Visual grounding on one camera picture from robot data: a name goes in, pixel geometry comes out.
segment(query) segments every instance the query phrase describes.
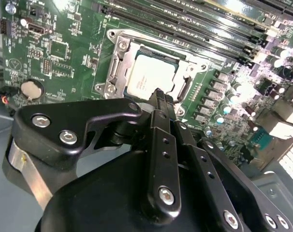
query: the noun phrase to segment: green circuit board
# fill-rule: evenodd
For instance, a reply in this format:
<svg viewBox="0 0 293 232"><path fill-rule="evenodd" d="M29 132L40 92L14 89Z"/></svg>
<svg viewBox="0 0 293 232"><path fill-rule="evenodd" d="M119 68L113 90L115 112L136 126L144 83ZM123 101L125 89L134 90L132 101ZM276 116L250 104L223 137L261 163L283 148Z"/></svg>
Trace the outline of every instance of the green circuit board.
<svg viewBox="0 0 293 232"><path fill-rule="evenodd" d="M2 0L0 31L5 84L21 88L24 82L35 80L42 86L38 98L27 97L23 93L28 90L22 89L23 93L9 101L21 107L104 99L96 86L106 82L115 48L107 33L111 29L131 29L206 60L206 70L192 79L178 109L178 118L193 132L210 127L212 138L221 142L227 155L236 161L240 148L249 144L255 134L244 117L247 113L244 106L252 107L259 115L275 103L258 91L264 78L286 89L293 86L293 80L279 77L278 68L267 60L259 63L256 75L251 75L255 57L265 54L279 58L279 54L257 42L263 41L264 36L276 38L276 47L289 51L289 57L293 58L293 1L277 1L278 6L283 7L283 3L291 6L284 7L282 12L267 3L258 7L257 2ZM8 5L15 9L14 13L8 11ZM292 66L292 61L285 58L282 67L288 65ZM229 76L220 82L226 88L209 113L201 115L216 72ZM250 91L238 93L233 88L235 83ZM227 93L241 100L232 104ZM221 107L225 103L233 109L233 114L223 114ZM217 123L216 115L222 116L224 123Z"/></svg>

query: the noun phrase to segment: black connector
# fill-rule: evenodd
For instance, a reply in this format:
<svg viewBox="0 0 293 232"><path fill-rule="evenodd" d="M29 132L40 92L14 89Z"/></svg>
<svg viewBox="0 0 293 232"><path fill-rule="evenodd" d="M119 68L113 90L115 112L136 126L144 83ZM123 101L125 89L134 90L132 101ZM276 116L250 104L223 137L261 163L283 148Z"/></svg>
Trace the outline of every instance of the black connector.
<svg viewBox="0 0 293 232"><path fill-rule="evenodd" d="M13 97L14 95L19 93L20 93L20 89L18 87L3 86L0 88L1 96Z"/></svg>

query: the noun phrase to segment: chip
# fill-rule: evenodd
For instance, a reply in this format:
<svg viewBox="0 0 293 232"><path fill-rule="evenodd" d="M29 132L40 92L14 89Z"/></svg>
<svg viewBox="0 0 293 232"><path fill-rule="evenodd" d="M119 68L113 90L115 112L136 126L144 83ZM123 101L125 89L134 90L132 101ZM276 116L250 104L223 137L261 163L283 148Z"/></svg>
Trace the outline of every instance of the chip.
<svg viewBox="0 0 293 232"><path fill-rule="evenodd" d="M148 100L160 88L164 93L172 91L176 67L160 59L139 55L128 80L127 93Z"/></svg>

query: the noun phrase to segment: black plastic bracket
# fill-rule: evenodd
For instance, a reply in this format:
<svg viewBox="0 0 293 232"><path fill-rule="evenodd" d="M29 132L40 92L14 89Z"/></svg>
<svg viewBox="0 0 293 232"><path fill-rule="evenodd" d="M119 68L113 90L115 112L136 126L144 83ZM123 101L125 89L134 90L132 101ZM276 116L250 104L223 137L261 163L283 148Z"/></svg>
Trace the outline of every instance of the black plastic bracket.
<svg viewBox="0 0 293 232"><path fill-rule="evenodd" d="M51 166L68 169L77 163L86 149L88 132L93 131L98 140L108 124L136 121L141 114L140 107L129 99L31 105L17 111L12 136L22 150ZM50 125L45 128L35 126L32 123L35 116L45 116ZM60 140L60 133L65 130L75 133L77 141L74 144Z"/></svg>
<svg viewBox="0 0 293 232"><path fill-rule="evenodd" d="M212 141L203 138L198 145L209 154L231 197L238 199L239 213L250 231L293 232L293 225L285 215Z"/></svg>
<svg viewBox="0 0 293 232"><path fill-rule="evenodd" d="M151 114L147 140L146 189L142 210L153 223L171 223L181 211L176 139L170 133L170 118L164 92L157 89L149 101Z"/></svg>

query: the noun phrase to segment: integrated circuit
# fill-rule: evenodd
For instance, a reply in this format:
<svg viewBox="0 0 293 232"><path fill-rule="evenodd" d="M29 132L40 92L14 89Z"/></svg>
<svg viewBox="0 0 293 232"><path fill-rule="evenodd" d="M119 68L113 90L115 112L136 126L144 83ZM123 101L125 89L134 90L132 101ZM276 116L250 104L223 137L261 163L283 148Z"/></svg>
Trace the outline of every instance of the integrated circuit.
<svg viewBox="0 0 293 232"><path fill-rule="evenodd" d="M68 52L68 44L60 41L51 40L49 43L49 54L50 56L66 60Z"/></svg>

